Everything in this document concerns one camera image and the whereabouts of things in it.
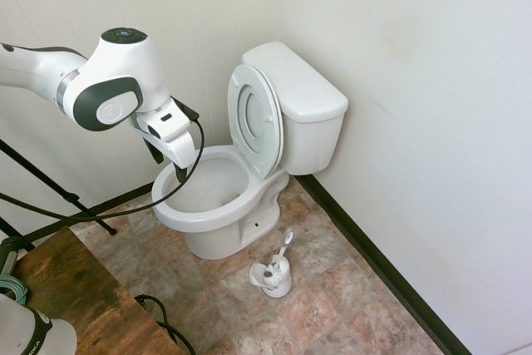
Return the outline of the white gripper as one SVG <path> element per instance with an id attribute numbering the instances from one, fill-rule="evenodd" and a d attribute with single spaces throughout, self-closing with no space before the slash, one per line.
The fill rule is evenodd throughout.
<path id="1" fill-rule="evenodd" d="M 186 182 L 187 168 L 195 161 L 195 144 L 189 133 L 190 119 L 170 98 L 163 106 L 136 114 L 136 129 L 156 164 L 163 155 L 174 163 L 180 184 Z"/>

